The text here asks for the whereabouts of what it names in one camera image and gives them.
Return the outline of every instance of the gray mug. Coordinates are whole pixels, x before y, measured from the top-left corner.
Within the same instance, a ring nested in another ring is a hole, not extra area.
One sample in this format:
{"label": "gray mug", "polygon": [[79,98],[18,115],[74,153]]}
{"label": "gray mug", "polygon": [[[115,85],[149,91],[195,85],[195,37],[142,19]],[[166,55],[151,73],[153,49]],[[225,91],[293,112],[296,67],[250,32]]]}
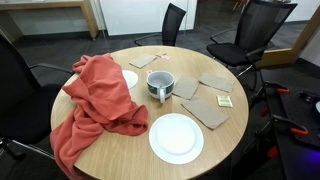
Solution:
{"label": "gray mug", "polygon": [[167,71],[155,71],[147,77],[149,94],[161,103],[172,94],[174,77]]}

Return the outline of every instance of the red cloth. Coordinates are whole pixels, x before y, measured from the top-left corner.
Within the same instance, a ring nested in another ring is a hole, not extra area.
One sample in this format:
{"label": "red cloth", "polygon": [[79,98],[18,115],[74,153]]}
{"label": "red cloth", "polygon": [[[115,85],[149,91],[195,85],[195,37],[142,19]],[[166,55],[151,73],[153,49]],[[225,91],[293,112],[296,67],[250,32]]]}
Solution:
{"label": "red cloth", "polygon": [[62,89],[77,106],[50,134],[58,166],[70,179],[84,179],[74,169],[81,152],[106,129],[124,135],[147,131],[148,111],[131,100],[121,67],[109,54],[82,56],[73,65],[79,77]]}

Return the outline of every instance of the mug handle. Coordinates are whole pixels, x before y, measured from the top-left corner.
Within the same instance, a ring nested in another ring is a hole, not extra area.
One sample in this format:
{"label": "mug handle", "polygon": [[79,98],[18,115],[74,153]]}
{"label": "mug handle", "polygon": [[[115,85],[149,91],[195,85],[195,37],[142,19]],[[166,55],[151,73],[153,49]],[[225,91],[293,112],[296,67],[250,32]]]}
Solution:
{"label": "mug handle", "polygon": [[164,103],[166,101],[166,88],[160,88],[159,94],[160,94],[160,102]]}

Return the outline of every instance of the paper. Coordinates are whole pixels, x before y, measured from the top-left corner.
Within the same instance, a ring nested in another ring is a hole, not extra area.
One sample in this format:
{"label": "paper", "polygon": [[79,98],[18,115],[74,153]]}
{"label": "paper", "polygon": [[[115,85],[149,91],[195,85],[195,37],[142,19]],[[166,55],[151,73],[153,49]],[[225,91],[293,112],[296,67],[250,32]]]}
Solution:
{"label": "paper", "polygon": [[151,63],[153,60],[155,60],[157,57],[155,55],[150,55],[150,54],[144,54],[133,61],[129,62],[129,64],[137,67],[137,68],[142,68],[145,65]]}
{"label": "paper", "polygon": [[197,96],[194,96],[190,101],[182,103],[182,106],[210,129],[217,128],[229,118],[226,114]]}
{"label": "paper", "polygon": [[199,81],[193,77],[181,77],[176,83],[173,94],[184,99],[191,99],[199,86]]}
{"label": "paper", "polygon": [[161,56],[161,59],[163,59],[163,60],[170,60],[171,57],[168,56],[168,55],[163,55],[163,56]]}
{"label": "paper", "polygon": [[147,75],[149,75],[152,73],[152,70],[147,70],[146,73],[147,73]]}
{"label": "paper", "polygon": [[202,74],[200,78],[200,82],[210,87],[213,87],[222,91],[226,91],[226,92],[232,92],[233,86],[234,86],[233,81],[230,81],[212,74],[207,74],[207,73]]}

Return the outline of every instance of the white plate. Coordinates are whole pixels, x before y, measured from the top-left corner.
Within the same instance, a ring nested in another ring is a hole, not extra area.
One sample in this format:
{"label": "white plate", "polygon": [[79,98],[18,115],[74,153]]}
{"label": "white plate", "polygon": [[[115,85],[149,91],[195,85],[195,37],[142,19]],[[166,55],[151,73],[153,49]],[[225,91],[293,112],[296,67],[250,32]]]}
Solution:
{"label": "white plate", "polygon": [[171,164],[196,159],[203,148],[203,134],[188,116],[171,113],[159,117],[151,126],[149,142],[154,153]]}
{"label": "white plate", "polygon": [[138,82],[138,75],[133,71],[122,70],[124,79],[127,82],[128,89],[131,89]]}

